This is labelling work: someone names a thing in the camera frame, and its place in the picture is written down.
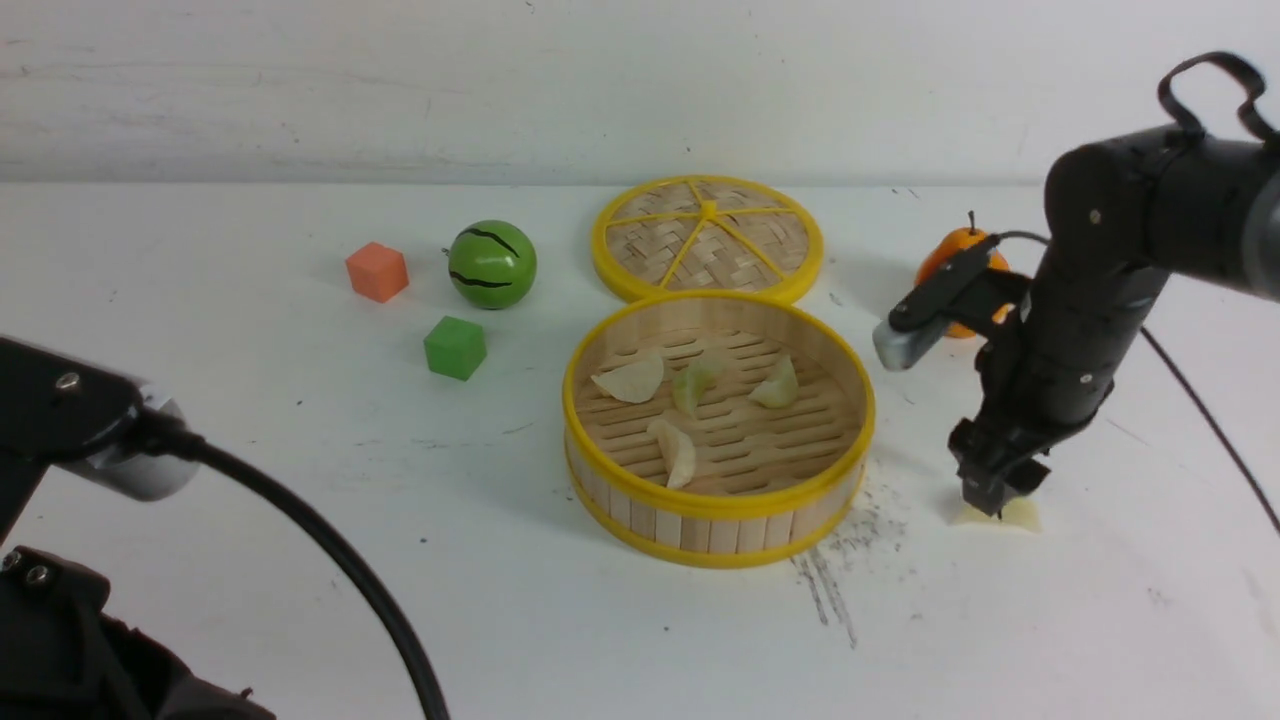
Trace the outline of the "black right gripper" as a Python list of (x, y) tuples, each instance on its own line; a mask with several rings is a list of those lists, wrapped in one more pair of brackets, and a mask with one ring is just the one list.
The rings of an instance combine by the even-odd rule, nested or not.
[(977, 415), (948, 437), (964, 502), (997, 519), (1041, 487), (1050, 469), (1038, 457), (1093, 421), (1116, 372), (1107, 341), (1046, 333), (1016, 316), (1009, 323), (975, 361), (983, 391)]

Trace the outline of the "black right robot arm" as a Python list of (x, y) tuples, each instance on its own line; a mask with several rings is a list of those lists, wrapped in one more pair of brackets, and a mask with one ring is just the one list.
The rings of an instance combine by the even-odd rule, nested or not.
[(1042, 454), (1080, 433), (1171, 275), (1277, 299), (1277, 150), (1156, 131), (1060, 158), (1044, 184), (1050, 243), (1036, 274), (980, 269), (974, 251), (943, 314), (987, 343), (983, 400), (948, 438), (963, 498), (998, 515), (1047, 477)]

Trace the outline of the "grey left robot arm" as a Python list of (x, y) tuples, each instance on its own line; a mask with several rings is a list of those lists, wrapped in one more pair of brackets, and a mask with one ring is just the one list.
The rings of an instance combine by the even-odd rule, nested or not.
[[(3, 532), (41, 480), (68, 471), (128, 498), (183, 489), (196, 462), (170, 395), (13, 337), (3, 338)], [(168, 647), (105, 614), (110, 580), (55, 553), (3, 551), (5, 719), (268, 719), (247, 691), (196, 676)]]

